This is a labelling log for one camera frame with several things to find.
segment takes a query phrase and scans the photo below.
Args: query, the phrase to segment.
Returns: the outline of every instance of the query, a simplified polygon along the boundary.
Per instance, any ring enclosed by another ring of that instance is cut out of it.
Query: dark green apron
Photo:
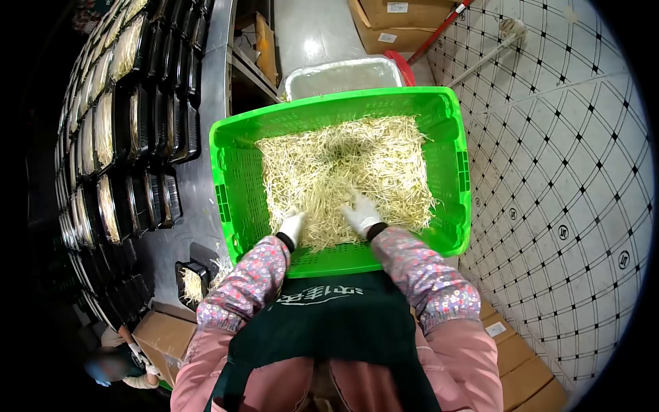
[[[126,377],[137,378],[145,373],[144,365],[141,360],[137,359],[132,350],[130,350],[127,343],[120,344],[117,346],[117,349],[119,350],[119,355],[124,360],[125,364],[128,365]]]
[[[214,397],[237,411],[252,369],[294,357],[344,359],[390,369],[406,411],[440,411],[416,354],[415,321],[383,271],[286,279],[274,302],[229,343]]]

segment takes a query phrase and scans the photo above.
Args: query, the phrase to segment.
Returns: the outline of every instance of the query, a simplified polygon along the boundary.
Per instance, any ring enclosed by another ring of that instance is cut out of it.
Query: cuff of sleeve
[[[440,302],[429,302],[429,304],[423,310],[421,316],[419,316],[419,323],[423,329],[424,335],[427,335],[438,324],[455,319],[475,320],[480,322],[480,314],[478,312],[478,308],[476,307],[457,307],[454,309],[447,308],[445,311]]]
[[[197,307],[197,324],[202,330],[207,328],[222,329],[237,334],[245,323],[244,319],[237,314],[216,305],[202,307],[201,313],[200,308]]]
[[[384,223],[383,221],[374,224],[368,230],[368,233],[366,234],[366,240],[371,242],[373,239],[375,239],[375,236],[379,235],[380,232],[386,229],[387,227],[389,227],[389,225]]]
[[[286,247],[288,248],[289,253],[293,253],[293,251],[295,250],[295,244],[293,243],[293,241],[291,240],[291,238],[290,238],[286,233],[284,233],[284,232],[277,232],[277,234],[276,234],[275,236],[276,236],[280,241],[284,242],[284,245],[286,245]]]

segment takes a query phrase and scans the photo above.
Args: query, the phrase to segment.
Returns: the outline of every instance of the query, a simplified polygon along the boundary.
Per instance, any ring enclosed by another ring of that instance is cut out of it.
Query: floor
[[[275,0],[282,78],[295,69],[366,57],[346,0]],[[402,53],[409,57],[412,53]],[[428,59],[412,65],[417,86],[435,86]]]

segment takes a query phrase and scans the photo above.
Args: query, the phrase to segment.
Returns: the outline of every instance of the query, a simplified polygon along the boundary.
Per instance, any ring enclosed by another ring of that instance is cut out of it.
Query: red handle
[[[467,6],[469,6],[469,4],[471,3],[471,1],[472,1],[472,0],[463,0],[462,5],[463,5],[464,7],[460,10],[460,12],[462,12],[465,8],[467,8]],[[449,17],[448,17],[446,20],[444,20],[444,23],[442,23],[442,25],[441,25],[437,30],[435,30],[435,32],[432,34],[432,36],[430,36],[430,38],[428,38],[428,39],[426,40],[426,42],[423,43],[423,44],[421,45],[421,47],[420,47],[417,51],[415,51],[415,53],[412,55],[412,57],[410,57],[409,59],[407,59],[407,63],[410,64],[410,65],[411,65],[412,63],[414,63],[414,60],[416,60],[420,55],[422,55],[423,52],[426,51],[426,49],[428,48],[428,46],[431,45],[435,40],[437,40],[437,38],[440,36],[440,34],[441,34],[444,30],[446,30],[446,28],[449,26],[449,24],[451,24],[451,23],[452,23],[452,22],[458,17],[459,14],[460,14],[460,13],[456,13],[455,11],[452,12],[452,13],[449,15]]]

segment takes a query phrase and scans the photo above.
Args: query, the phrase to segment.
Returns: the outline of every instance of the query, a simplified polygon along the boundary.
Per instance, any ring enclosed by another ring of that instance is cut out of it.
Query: white tiled wall
[[[472,192],[465,272],[567,389],[603,369],[645,274],[654,177],[643,107],[586,0],[477,0],[431,50],[438,84],[527,35],[453,89]]]

